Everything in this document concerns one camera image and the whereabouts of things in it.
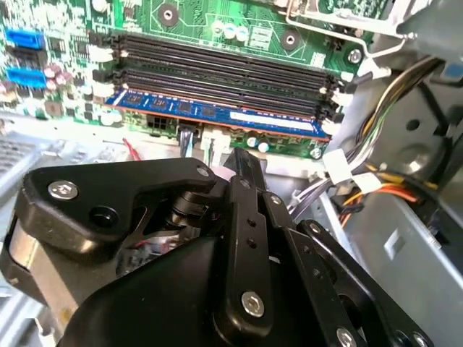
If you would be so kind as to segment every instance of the robotic arm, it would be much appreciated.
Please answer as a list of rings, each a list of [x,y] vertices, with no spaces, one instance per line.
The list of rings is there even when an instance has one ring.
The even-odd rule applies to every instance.
[[[298,225],[235,149],[229,181],[192,158],[40,168],[0,267],[74,346],[433,346],[315,220]],[[125,275],[133,245],[199,237]]]

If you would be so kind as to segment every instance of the green circuit board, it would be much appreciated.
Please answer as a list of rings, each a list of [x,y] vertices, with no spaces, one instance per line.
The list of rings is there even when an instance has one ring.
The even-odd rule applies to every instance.
[[[387,3],[387,0],[316,1],[323,12],[349,8],[372,18],[379,18]],[[46,53],[42,67],[58,64],[72,75],[72,81],[57,89],[46,88],[39,94],[17,88],[14,97],[8,95],[0,101],[0,111],[39,119],[73,119],[93,126],[124,127],[153,136],[175,137],[178,121],[172,119],[166,128],[163,125],[155,127],[144,114],[102,106],[101,100],[92,97],[92,71],[103,65],[90,59],[89,31],[142,33],[192,46],[289,63],[302,69],[327,69],[334,74],[355,74],[359,68],[359,64],[347,60],[355,45],[334,42],[332,38],[286,24],[284,15],[279,14],[271,0],[0,0],[1,52],[9,45],[7,28],[42,32]],[[362,33],[362,37],[368,40],[370,33]],[[0,55],[1,80],[6,79],[6,68],[11,65],[11,56]],[[244,137],[234,135],[232,145],[246,147]],[[278,137],[273,139],[271,152],[311,158],[314,149],[324,150],[326,144]]]

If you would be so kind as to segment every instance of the motherboard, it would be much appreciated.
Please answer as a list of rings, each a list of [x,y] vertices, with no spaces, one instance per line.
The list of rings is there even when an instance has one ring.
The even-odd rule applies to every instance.
[[[387,0],[293,0],[379,18]],[[281,0],[0,0],[0,110],[319,159],[353,42],[288,24]],[[370,40],[370,33],[312,23]]]

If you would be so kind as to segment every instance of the black metal bracket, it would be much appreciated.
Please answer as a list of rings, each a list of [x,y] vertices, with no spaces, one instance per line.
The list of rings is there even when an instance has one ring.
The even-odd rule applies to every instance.
[[[420,347],[416,336],[433,346],[319,223],[295,225],[266,191],[257,158],[237,150],[227,166],[239,173],[230,182],[194,159],[44,168],[25,177],[15,223],[88,280],[115,277],[101,271],[124,247],[172,228],[201,228],[200,237],[79,301],[60,346],[152,343],[154,335],[170,346]],[[57,198],[56,181],[72,182],[77,194]],[[8,251],[7,244],[2,259]],[[103,269],[97,275],[95,264]],[[13,265],[0,263],[6,273]]]

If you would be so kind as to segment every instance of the pivot bolt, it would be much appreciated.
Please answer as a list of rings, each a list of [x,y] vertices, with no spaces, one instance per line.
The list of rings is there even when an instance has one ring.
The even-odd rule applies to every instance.
[[[72,200],[79,194],[79,189],[72,182],[55,181],[48,186],[48,193],[58,200]]]
[[[249,183],[247,183],[247,181],[245,181],[244,179],[241,179],[239,180],[239,182],[241,183],[241,185],[246,188],[246,189],[249,189],[251,186],[249,185]]]
[[[253,317],[260,318],[264,313],[263,301],[253,291],[246,291],[241,296],[241,304],[243,305],[245,311]]]
[[[424,338],[422,338],[418,334],[413,334],[413,337],[415,338],[420,347],[428,347],[428,344],[426,343]]]
[[[352,336],[352,334],[345,327],[340,327],[336,331],[336,336],[338,337],[342,347],[357,347],[354,336]]]
[[[314,233],[317,233],[317,234],[321,233],[320,228],[315,223],[311,223],[309,226],[313,230]]]
[[[198,167],[196,171],[200,174],[203,175],[204,177],[209,177],[209,173],[205,168]]]
[[[281,205],[281,199],[275,195],[272,195],[270,199],[273,201],[274,204]]]
[[[350,51],[347,60],[349,63],[359,64],[362,61],[362,52],[356,48]]]

